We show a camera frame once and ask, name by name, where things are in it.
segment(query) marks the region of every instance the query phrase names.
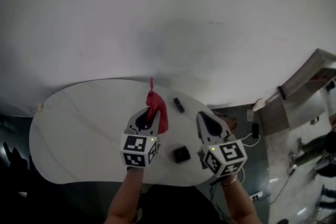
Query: human arm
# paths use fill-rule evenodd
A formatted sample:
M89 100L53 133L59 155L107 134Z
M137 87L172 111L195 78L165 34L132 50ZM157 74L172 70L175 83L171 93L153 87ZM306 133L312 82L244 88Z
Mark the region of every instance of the human arm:
M234 181L235 176L229 175L221 183L231 217L238 224L261 224L253 202L239 180Z
M142 181L143 169L128 170L124 182L110 205L104 224L132 223L138 206Z

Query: power strip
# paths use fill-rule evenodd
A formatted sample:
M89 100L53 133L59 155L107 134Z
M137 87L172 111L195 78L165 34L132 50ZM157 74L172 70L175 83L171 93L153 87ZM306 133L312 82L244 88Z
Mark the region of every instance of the power strip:
M257 200L259 200L261 197L263 196L263 192L259 191L258 193L255 193L253 195L250 195L250 199L255 202Z

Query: white cable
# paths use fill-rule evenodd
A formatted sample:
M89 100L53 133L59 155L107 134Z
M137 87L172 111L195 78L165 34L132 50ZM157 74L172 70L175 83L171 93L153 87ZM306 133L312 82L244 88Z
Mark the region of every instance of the white cable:
M241 140L244 140L244 139L250 137L251 135L253 135L253 133L248 134L247 136L245 136L245 137L242 138ZM247 146L247 147L254 147L255 145L257 145L257 144L259 143L259 141L260 141L260 135L258 136L258 141L257 141L256 143L254 143L254 144L252 144L252 145L246 145L246 144L243 143L243 145L244 145L244 146Z
M243 171L243 180L242 180L240 183L242 184L242 183L244 183L244 181L245 181L245 170L244 170L243 167L242 167L241 169L242 169L242 171Z

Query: white wall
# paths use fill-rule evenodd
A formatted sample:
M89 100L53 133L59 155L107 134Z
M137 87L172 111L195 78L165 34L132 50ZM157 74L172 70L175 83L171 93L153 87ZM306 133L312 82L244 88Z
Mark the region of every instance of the white wall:
M336 0L0 0L0 111L80 81L150 76L205 104L267 98L316 48Z

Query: bracelet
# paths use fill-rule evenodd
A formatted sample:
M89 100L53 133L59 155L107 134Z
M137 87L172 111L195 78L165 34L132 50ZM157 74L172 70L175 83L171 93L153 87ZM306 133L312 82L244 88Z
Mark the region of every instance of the bracelet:
M235 178L231 182L229 182L229 183L223 183L222 182L222 186L228 186L228 185L233 184L237 180L237 177L238 177L238 175L236 174Z

